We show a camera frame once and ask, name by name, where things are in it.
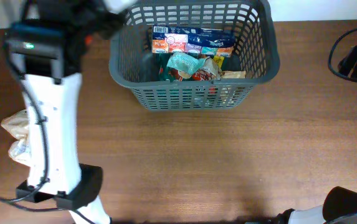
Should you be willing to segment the yellow orange snack packet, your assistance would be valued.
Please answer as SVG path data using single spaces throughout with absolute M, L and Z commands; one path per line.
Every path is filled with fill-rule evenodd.
M 85 45 L 86 45 L 87 47 L 90 46 L 90 44 L 93 42 L 93 36 L 92 36 L 92 35 L 87 35 L 87 36 L 85 37 L 84 42 L 85 42 Z

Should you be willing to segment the mint green small packet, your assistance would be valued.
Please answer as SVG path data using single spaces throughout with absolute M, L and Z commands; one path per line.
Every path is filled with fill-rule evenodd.
M 197 59 L 183 52 L 175 52 L 169 58 L 167 67 L 185 72 L 188 75 L 193 75 L 204 66 L 205 61 L 205 58 Z

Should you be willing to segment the green Nescafe coffee bag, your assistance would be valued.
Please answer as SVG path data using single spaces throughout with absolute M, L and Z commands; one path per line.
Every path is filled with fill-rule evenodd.
M 188 75 L 185 72 L 181 72 L 174 68 L 167 67 L 167 63 L 171 55 L 160 54 L 159 55 L 159 79 L 161 81 L 170 81 L 170 82 L 185 82 L 185 81 L 196 81 L 192 78 L 192 75 Z

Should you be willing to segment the blue rectangular carton box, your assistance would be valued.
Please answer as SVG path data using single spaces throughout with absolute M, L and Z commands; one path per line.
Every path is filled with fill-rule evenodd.
M 183 52 L 230 57 L 235 42 L 235 35 L 228 30 L 153 26 L 151 48 L 155 54 Z

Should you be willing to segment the beige brown snack bag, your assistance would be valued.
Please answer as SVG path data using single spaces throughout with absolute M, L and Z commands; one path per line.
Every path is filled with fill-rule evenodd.
M 203 67 L 192 75 L 196 81 L 245 78 L 246 71 L 222 71 L 210 57 L 205 58 Z

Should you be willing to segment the beige bread bag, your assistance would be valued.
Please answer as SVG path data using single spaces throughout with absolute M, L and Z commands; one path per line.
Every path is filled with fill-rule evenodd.
M 27 111 L 21 110 L 12 116 L 4 118 L 1 121 L 1 127 L 16 139 L 8 150 L 9 157 L 20 164 L 30 167 L 32 159 L 29 147 L 29 119 Z

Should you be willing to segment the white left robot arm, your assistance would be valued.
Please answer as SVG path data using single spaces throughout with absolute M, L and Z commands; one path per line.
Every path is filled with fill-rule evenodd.
M 111 38 L 125 25 L 126 6 L 107 1 L 26 1 L 2 43 L 7 66 L 22 91 L 29 117 L 31 166 L 15 198 L 3 203 L 20 210 L 26 202 L 55 200 L 75 223 L 111 223 L 100 200 L 103 170 L 79 162 L 77 105 L 81 59 L 90 38 Z

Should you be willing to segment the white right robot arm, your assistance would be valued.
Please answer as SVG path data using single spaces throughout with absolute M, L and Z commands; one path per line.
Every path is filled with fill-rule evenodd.
M 357 45 L 338 64 L 338 73 L 357 81 Z M 337 186 L 330 190 L 323 205 L 308 210 L 289 209 L 272 223 L 284 224 L 357 224 L 357 192 Z

